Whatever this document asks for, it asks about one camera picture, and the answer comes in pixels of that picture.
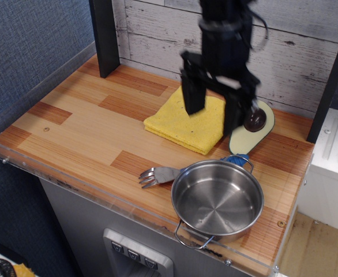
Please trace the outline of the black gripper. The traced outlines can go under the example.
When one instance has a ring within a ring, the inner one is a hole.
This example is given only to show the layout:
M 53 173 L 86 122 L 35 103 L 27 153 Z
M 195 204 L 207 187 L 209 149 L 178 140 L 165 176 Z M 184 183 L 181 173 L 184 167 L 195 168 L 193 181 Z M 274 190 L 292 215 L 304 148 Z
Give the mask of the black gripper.
M 184 51 L 182 93 L 189 115 L 205 107 L 206 89 L 226 94 L 223 135 L 243 125 L 260 83 L 247 68 L 251 25 L 202 25 L 201 54 Z

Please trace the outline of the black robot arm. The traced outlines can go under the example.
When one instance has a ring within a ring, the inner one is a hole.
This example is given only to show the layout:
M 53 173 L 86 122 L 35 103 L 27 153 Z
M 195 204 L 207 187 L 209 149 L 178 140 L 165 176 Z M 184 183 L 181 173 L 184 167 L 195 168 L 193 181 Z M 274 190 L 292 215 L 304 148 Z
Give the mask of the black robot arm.
M 257 132 L 266 125 L 266 113 L 256 102 L 260 83 L 247 68 L 253 18 L 249 1 L 201 1 L 201 53 L 181 53 L 182 92 L 189 115 L 205 107 L 206 91 L 223 96 L 225 135 L 240 126 Z

